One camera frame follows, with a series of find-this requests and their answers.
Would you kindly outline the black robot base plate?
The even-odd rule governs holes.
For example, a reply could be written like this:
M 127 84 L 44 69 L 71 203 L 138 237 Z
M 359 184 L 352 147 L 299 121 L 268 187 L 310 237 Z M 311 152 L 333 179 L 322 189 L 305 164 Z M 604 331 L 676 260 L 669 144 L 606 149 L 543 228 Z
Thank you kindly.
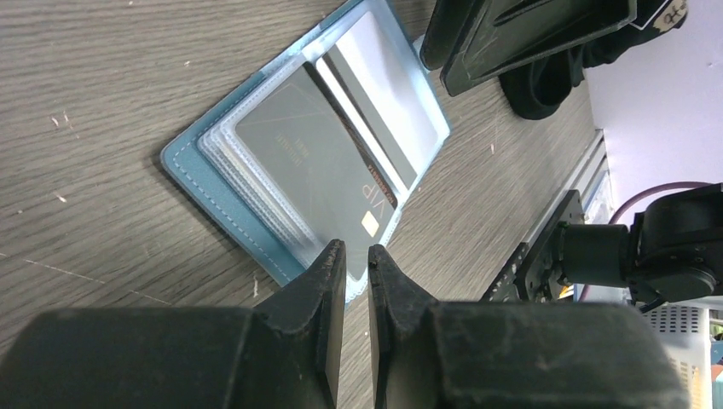
M 561 230 L 583 222 L 581 196 L 577 190 L 564 193 L 532 235 L 519 243 L 492 284 L 483 302 L 556 302 L 564 286 L 556 246 Z

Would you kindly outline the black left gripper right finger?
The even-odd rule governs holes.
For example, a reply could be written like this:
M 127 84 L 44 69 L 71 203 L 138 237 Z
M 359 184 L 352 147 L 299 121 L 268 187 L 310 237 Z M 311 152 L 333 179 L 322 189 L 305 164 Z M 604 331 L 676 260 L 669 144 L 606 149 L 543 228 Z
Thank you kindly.
M 368 252 L 377 408 L 687 408 L 661 342 L 608 303 L 440 301 Z

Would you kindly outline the blue leather card holder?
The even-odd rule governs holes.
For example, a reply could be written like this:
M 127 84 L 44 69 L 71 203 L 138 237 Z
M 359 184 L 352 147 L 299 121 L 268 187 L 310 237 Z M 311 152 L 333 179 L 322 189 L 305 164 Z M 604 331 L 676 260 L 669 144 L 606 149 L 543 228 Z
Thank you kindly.
M 442 111 L 418 51 L 390 3 L 348 1 L 221 99 L 160 155 L 166 171 L 179 186 L 280 286 L 290 284 L 304 273 L 327 245 L 316 241 L 282 193 L 263 174 L 257 161 L 236 138 L 234 125 L 296 68 L 305 62 L 315 67 L 315 62 L 367 11 L 376 14 L 390 35 L 400 34 L 410 44 Z M 397 196 L 398 206 L 377 244 L 386 245 L 390 241 L 405 204 L 423 176 L 407 196 Z M 358 297 L 367 284 L 367 270 L 359 280 L 348 274 L 347 252 L 345 284 L 348 300 Z

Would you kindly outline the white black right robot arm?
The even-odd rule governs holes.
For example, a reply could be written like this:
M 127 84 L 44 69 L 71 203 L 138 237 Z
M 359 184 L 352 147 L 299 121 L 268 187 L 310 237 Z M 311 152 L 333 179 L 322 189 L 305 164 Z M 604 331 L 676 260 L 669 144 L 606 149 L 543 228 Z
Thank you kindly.
M 683 26 L 684 1 L 439 1 L 420 58 L 460 95 L 497 78 L 520 118 L 551 117 L 588 68 Z M 581 221 L 567 188 L 534 239 L 518 246 L 486 302 L 550 302 L 563 288 L 625 288 L 649 312 L 722 292 L 722 186 L 672 182 L 631 226 Z

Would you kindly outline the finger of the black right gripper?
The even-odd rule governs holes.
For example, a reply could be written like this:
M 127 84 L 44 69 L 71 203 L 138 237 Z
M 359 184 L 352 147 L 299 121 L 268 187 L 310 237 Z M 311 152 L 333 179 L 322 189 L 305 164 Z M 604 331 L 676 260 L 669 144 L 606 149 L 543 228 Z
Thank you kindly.
M 434 71 L 450 58 L 456 43 L 465 36 L 465 26 L 485 7 L 483 0 L 437 0 L 419 48 L 425 67 Z
M 635 1 L 483 0 L 440 69 L 451 96 L 535 60 L 615 32 L 637 16 Z

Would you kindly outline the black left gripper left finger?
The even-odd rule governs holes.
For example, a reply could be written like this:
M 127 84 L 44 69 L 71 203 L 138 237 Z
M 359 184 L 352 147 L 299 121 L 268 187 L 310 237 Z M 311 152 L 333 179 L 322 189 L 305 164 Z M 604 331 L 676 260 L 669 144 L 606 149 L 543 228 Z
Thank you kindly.
M 334 408 L 345 246 L 253 308 L 64 308 L 1 363 L 4 408 Z

